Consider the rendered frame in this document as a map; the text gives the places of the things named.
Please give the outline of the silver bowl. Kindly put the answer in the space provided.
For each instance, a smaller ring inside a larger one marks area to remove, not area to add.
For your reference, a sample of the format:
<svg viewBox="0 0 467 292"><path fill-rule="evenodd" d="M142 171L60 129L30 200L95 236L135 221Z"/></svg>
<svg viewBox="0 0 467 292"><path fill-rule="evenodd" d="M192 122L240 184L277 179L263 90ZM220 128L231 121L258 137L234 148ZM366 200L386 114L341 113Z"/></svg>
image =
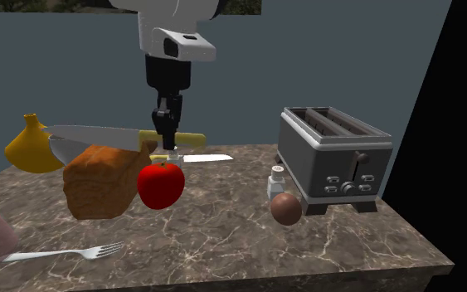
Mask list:
<svg viewBox="0 0 467 292"><path fill-rule="evenodd" d="M69 164L73 159L82 154L90 145L82 142L77 142L69 139L57 137L54 134L49 138L49 147L52 154L64 166Z"/></svg>

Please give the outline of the yellow vase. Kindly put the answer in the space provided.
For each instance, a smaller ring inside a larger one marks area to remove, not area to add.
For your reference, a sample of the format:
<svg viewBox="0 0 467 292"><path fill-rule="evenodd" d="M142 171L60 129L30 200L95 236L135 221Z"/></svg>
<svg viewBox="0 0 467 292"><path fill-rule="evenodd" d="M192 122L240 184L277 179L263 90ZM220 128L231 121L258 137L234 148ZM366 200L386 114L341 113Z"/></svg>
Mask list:
<svg viewBox="0 0 467 292"><path fill-rule="evenodd" d="M36 114L25 114L26 127L4 149L6 159L16 168L28 173L49 173L63 168L64 164L50 149L51 134Z"/></svg>

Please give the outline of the brown bread loaf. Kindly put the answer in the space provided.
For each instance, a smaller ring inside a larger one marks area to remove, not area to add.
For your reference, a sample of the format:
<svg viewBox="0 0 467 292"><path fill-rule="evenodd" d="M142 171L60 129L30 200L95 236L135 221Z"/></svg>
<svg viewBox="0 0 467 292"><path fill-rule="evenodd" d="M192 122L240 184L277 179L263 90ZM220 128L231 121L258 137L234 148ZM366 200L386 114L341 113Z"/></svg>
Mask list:
<svg viewBox="0 0 467 292"><path fill-rule="evenodd" d="M63 171L67 206L78 220L121 216L137 194L137 177L152 163L155 141L144 141L140 151L89 146Z"/></svg>

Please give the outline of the silver fork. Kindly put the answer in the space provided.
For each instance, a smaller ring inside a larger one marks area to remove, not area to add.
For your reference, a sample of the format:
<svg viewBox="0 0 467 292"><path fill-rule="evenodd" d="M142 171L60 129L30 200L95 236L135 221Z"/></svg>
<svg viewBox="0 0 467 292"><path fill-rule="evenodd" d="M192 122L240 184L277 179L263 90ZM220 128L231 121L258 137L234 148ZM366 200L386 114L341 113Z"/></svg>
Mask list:
<svg viewBox="0 0 467 292"><path fill-rule="evenodd" d="M58 256L61 254L78 254L82 256L84 259L87 260L95 260L101 257L112 255L118 252L124 243L117 242L113 244L108 244L104 246L95 246L87 249L75 249L75 250L62 250L62 251L41 251L41 252L26 252L26 253L12 253L7 257L2 259L2 262L12 262L12 261L20 261L20 260L30 260L48 256Z"/></svg>

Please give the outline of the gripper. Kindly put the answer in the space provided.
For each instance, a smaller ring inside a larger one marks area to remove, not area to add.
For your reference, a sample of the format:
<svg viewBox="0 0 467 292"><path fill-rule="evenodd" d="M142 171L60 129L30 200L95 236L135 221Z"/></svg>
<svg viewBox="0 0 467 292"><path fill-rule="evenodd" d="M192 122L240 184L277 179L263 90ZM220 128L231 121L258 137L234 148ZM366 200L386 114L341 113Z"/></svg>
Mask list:
<svg viewBox="0 0 467 292"><path fill-rule="evenodd" d="M182 113L179 93L191 85L192 63L146 55L145 69L148 85L158 92L157 107L152 112L154 127L163 138L163 148L174 150L176 124Z"/></svg>

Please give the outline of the white salt shaker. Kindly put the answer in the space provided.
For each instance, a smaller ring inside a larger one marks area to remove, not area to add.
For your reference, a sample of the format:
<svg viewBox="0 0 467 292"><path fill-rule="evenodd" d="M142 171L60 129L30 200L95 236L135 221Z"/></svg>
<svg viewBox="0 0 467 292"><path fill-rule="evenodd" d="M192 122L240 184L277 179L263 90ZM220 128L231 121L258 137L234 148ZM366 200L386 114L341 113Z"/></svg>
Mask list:
<svg viewBox="0 0 467 292"><path fill-rule="evenodd" d="M267 196L270 201L285 191L284 171L285 168L280 165L271 168L271 174L267 181Z"/></svg>

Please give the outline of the grey toaster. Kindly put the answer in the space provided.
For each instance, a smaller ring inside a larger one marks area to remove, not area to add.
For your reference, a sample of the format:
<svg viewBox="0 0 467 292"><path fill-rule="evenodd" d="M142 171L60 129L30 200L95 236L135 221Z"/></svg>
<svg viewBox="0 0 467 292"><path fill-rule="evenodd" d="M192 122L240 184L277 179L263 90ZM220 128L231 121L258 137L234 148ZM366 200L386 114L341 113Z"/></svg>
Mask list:
<svg viewBox="0 0 467 292"><path fill-rule="evenodd" d="M333 107L285 107L275 161L284 164L301 193L305 216L331 205L377 211L377 194L392 137Z"/></svg>

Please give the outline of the large yellow-handled knife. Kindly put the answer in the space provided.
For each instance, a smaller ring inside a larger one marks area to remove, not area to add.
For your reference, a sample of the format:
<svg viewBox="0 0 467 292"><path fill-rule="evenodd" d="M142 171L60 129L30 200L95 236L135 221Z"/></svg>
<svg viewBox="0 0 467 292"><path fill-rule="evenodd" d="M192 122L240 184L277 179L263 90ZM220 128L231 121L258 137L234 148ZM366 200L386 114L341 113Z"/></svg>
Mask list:
<svg viewBox="0 0 467 292"><path fill-rule="evenodd" d="M46 126L43 132L55 136L82 142L120 148L124 150L139 151L144 140L160 142L163 136L155 130L123 129L85 125L54 125Z"/></svg>

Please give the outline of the red apple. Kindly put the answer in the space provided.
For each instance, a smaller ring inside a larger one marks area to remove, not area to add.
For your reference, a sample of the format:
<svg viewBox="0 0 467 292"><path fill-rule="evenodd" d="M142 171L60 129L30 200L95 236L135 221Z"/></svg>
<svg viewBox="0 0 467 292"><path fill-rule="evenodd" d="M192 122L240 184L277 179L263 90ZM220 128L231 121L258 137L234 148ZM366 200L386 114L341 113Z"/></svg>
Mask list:
<svg viewBox="0 0 467 292"><path fill-rule="evenodd" d="M144 205L153 210L172 206L182 195L185 176L175 164L155 163L144 167L137 179L137 189Z"/></svg>

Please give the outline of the small yellow-handled knife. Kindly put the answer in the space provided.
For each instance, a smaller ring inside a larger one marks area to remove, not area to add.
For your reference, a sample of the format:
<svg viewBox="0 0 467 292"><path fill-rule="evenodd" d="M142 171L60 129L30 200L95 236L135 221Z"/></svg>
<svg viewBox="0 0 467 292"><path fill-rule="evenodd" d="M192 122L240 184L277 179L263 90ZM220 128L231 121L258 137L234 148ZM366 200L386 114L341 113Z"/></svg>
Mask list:
<svg viewBox="0 0 467 292"><path fill-rule="evenodd" d="M232 160L232 157L226 154L188 154L181 155L178 153L171 154L154 154L150 156L154 161L166 161L181 167L183 163L202 163Z"/></svg>

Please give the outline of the brown egg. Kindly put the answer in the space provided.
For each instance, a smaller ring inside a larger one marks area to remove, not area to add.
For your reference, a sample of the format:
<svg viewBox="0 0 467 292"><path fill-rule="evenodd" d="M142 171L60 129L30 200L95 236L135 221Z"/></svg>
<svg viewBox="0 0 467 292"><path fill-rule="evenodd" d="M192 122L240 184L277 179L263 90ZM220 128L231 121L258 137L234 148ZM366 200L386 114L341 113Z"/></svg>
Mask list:
<svg viewBox="0 0 467 292"><path fill-rule="evenodd" d="M282 192L276 195L270 204L272 217L283 226L292 226L302 216L302 207L299 200L293 195Z"/></svg>

